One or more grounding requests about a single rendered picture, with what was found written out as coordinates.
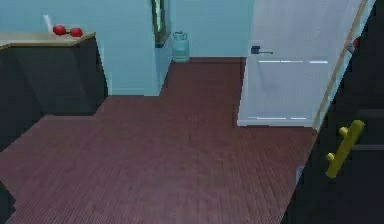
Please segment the white thin upright object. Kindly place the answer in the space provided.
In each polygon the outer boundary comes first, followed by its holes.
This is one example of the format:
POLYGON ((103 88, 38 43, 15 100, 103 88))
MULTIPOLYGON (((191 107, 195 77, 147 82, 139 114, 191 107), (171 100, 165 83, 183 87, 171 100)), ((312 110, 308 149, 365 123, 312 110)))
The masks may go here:
POLYGON ((43 15, 44 22, 47 26, 48 33, 53 33, 53 24, 51 22, 50 16, 49 15, 43 15))

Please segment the black object at corner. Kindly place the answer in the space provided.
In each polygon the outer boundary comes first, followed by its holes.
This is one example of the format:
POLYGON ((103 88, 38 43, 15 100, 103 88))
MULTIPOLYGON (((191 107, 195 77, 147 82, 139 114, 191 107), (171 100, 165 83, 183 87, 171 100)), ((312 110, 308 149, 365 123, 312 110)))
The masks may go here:
POLYGON ((6 186, 0 181, 0 224, 6 224, 15 212, 15 199, 6 186))

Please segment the black fridge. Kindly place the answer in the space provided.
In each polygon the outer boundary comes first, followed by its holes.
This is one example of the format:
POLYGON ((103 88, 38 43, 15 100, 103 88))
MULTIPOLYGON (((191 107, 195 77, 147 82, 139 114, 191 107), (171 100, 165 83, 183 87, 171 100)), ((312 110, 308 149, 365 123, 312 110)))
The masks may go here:
POLYGON ((279 224, 384 224, 384 0, 375 0, 279 224))

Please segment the pale teal gas cylinder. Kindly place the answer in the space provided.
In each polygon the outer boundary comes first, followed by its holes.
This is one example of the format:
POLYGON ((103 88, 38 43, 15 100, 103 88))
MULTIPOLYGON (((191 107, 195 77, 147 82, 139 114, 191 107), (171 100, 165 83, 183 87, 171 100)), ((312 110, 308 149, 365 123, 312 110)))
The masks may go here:
POLYGON ((173 33, 172 52, 174 62, 187 62, 189 60, 189 39, 186 32, 173 33))

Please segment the dark framed wall mirror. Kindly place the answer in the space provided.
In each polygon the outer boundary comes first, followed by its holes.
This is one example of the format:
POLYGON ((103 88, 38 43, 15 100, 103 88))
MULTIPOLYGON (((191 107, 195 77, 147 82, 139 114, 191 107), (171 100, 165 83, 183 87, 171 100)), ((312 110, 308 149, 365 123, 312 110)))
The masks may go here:
POLYGON ((170 32, 167 28, 166 0, 151 0, 153 35, 156 48, 162 48, 170 32))

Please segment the white room door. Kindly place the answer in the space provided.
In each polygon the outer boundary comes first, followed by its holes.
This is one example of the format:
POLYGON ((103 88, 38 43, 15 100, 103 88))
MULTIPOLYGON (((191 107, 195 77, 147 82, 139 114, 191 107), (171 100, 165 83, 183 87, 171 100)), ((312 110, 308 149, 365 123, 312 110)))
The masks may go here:
POLYGON ((237 124, 313 126, 369 1, 254 0, 237 124))

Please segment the dark cabinet with wooden top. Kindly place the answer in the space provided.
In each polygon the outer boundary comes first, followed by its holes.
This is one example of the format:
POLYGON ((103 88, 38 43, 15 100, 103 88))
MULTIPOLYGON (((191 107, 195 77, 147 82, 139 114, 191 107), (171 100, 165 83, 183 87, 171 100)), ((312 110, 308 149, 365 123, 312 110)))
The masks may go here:
POLYGON ((0 152, 44 116, 91 116, 107 96, 94 32, 0 32, 0 152))

